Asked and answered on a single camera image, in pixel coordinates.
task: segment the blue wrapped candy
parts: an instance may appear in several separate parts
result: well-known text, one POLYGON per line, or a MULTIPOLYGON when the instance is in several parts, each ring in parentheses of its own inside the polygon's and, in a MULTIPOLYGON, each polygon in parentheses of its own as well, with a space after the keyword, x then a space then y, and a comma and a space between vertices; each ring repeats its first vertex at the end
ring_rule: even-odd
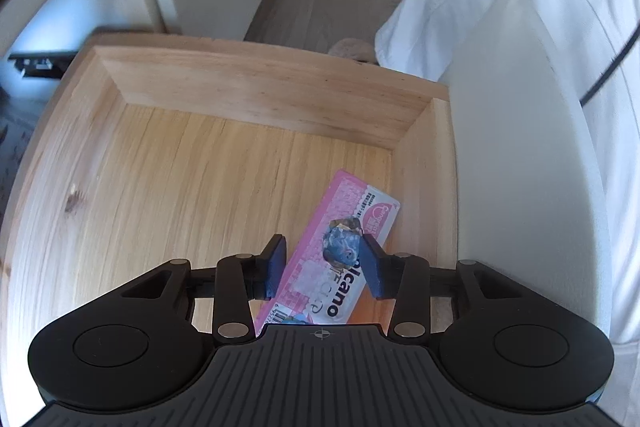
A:
POLYGON ((361 237, 362 226, 357 217, 334 219, 322 237, 322 257, 339 269, 355 266, 361 237))

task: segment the open drawer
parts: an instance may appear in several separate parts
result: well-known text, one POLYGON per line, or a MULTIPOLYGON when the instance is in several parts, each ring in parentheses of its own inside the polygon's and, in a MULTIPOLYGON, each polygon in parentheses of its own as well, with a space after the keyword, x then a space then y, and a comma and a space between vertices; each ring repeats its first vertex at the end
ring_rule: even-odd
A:
MULTIPOLYGON (((214 266, 273 233, 291 254, 337 169, 401 202, 389 251, 452 266, 447 100, 446 86, 300 50, 94 37, 34 133, 2 227, 3 380, 27 392, 41 327, 167 259, 214 266)), ((365 291, 351 320, 389 313, 365 291)), ((210 314, 199 303, 194 325, 210 314)))

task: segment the white garment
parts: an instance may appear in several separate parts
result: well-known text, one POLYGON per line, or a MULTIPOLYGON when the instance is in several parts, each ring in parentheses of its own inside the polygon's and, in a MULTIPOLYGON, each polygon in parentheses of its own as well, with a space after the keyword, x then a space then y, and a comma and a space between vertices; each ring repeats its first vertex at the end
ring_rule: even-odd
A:
MULTIPOLYGON (((456 47, 494 0, 403 0, 376 35, 381 66, 439 79, 456 47)), ((640 0, 532 0, 558 49, 558 75, 577 98, 622 49, 640 20, 640 0)), ((612 252, 610 338, 620 361, 601 405, 640 426, 640 44, 585 107, 606 196, 612 252)))

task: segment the crosshair symbol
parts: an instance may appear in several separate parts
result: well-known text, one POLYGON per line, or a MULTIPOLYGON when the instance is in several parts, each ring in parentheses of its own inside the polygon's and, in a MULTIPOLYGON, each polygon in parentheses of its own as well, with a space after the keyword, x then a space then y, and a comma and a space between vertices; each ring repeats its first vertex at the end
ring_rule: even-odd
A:
POLYGON ((330 337, 333 333, 329 333, 327 330, 318 330, 312 333, 314 337, 317 337, 321 341, 324 341, 327 337, 330 337))

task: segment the ribbed black surface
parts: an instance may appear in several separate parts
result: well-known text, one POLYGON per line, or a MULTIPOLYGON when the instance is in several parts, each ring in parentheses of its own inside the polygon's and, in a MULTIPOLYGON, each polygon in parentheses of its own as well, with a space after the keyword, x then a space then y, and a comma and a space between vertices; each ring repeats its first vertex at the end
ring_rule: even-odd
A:
POLYGON ((33 427, 370 426, 613 427, 597 407, 549 415, 493 409, 453 387, 421 347, 375 326, 271 325, 257 341, 218 350, 178 396, 122 414, 50 405, 33 427), (316 332, 324 329, 329 336, 316 332))

